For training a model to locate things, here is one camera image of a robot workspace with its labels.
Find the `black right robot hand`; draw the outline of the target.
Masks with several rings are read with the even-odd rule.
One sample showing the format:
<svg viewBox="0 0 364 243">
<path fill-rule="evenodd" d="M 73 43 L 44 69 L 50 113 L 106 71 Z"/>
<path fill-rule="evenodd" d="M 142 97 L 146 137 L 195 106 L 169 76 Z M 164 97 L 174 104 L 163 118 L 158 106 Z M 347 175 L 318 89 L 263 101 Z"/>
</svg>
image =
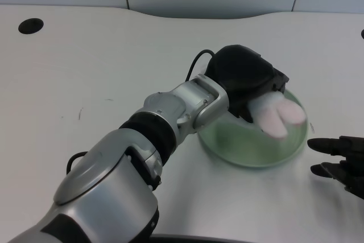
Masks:
<svg viewBox="0 0 364 243">
<path fill-rule="evenodd" d="M 323 154 L 344 157 L 339 163 L 322 162 L 312 165 L 311 172 L 339 181 L 346 191 L 363 199 L 363 138 L 312 138 L 307 140 L 307 145 Z"/>
</svg>

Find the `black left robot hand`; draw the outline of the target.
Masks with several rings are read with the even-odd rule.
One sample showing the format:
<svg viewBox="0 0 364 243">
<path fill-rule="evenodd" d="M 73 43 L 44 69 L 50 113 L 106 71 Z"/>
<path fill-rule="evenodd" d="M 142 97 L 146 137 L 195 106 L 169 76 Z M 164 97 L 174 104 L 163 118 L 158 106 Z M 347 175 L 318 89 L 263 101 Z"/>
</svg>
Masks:
<svg viewBox="0 0 364 243">
<path fill-rule="evenodd" d="M 228 111 L 253 123 L 248 102 L 268 92 L 284 93 L 289 78 L 260 54 L 242 45 L 222 48 L 209 61 L 205 76 L 227 93 Z"/>
</svg>

